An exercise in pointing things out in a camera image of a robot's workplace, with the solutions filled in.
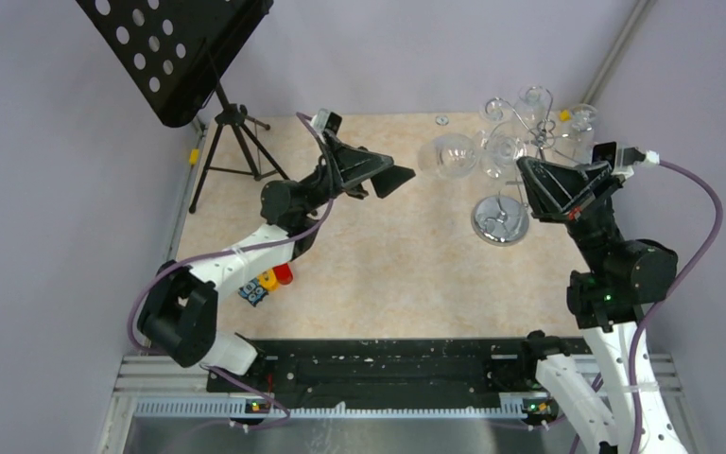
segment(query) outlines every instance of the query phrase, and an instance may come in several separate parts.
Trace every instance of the yellow clip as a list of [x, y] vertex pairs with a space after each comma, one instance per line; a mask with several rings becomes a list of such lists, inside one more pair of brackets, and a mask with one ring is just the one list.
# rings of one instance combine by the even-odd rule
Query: yellow clip
[[190, 164], [191, 166], [195, 166], [198, 161], [199, 161], [199, 149], [193, 148], [190, 150], [190, 158], [188, 159], [188, 164]]
[[274, 274], [274, 270], [268, 270], [257, 276], [257, 282], [260, 284], [260, 287], [265, 288], [268, 291], [274, 291], [280, 287], [280, 282], [277, 281], [277, 276]]

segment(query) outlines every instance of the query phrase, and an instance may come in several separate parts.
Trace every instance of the black music stand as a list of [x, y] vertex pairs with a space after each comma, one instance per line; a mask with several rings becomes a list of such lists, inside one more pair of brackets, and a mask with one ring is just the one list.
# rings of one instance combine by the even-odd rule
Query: black music stand
[[[231, 104], [220, 78], [251, 33], [271, 9], [273, 0], [77, 0], [124, 65], [151, 109], [164, 125], [188, 124], [215, 90], [223, 110], [216, 116], [216, 135], [199, 178], [191, 213], [209, 170], [250, 175], [262, 180], [287, 175], [251, 132], [246, 121], [265, 130], [271, 126]], [[225, 126], [232, 128], [249, 171], [213, 167], [213, 155]], [[243, 137], [248, 135], [274, 170], [261, 173]]]

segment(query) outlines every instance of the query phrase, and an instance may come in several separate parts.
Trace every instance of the glass base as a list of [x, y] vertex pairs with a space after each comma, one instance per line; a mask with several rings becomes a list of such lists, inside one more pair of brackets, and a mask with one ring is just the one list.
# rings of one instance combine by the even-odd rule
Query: glass base
[[525, 237], [529, 226], [525, 206], [508, 196], [489, 196], [472, 211], [472, 227], [477, 236], [498, 246], [515, 244]]

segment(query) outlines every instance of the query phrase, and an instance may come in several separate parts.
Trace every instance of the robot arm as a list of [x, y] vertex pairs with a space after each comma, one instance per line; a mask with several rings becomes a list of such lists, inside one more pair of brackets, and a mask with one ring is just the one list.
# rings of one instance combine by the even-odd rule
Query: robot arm
[[[534, 378], [555, 397], [589, 452], [630, 451], [631, 393], [636, 391], [629, 387], [631, 340], [643, 317], [641, 305], [663, 301], [676, 275], [673, 251], [651, 240], [625, 240], [614, 219], [611, 195], [632, 175], [633, 164], [650, 160], [657, 156], [609, 143], [594, 148], [588, 166], [558, 166], [529, 157], [517, 162], [533, 217], [564, 224], [589, 267], [586, 273], [572, 271], [566, 303], [596, 358], [613, 414], [573, 372], [565, 351], [530, 356], [538, 361]], [[543, 339], [528, 338], [528, 348]], [[686, 452], [658, 391], [644, 336], [634, 361], [643, 412], [640, 452]]]
[[309, 126], [319, 144], [320, 162], [299, 182], [266, 184], [260, 197], [263, 226], [217, 258], [171, 272], [149, 292], [138, 330], [182, 367], [199, 363], [245, 374], [257, 350], [237, 334], [217, 332], [218, 304], [253, 277], [307, 252], [318, 233], [319, 221], [310, 218], [317, 208], [343, 193], [365, 198], [366, 180], [384, 198], [415, 176], [413, 170], [395, 166], [389, 156], [338, 140], [340, 122], [340, 116], [325, 110], [314, 118]]

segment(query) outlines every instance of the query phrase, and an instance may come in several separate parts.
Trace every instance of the hole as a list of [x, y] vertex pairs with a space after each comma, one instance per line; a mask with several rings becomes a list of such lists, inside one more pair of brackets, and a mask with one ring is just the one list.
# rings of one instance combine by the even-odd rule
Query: hole
[[157, 52], [160, 50], [160, 40], [158, 40], [156, 36], [149, 36], [148, 48], [151, 49], [152, 52]]
[[146, 67], [146, 57], [143, 54], [135, 54], [135, 67], [138, 69]]
[[102, 16], [110, 14], [110, 2], [108, 0], [95, 0], [95, 10]]
[[143, 12], [141, 12], [141, 10], [136, 9], [135, 11], [132, 12], [132, 21], [137, 26], [142, 26], [146, 22], [146, 18], [143, 17]]
[[130, 41], [130, 31], [120, 26], [115, 29], [115, 38], [118, 38], [118, 42], [126, 44]]

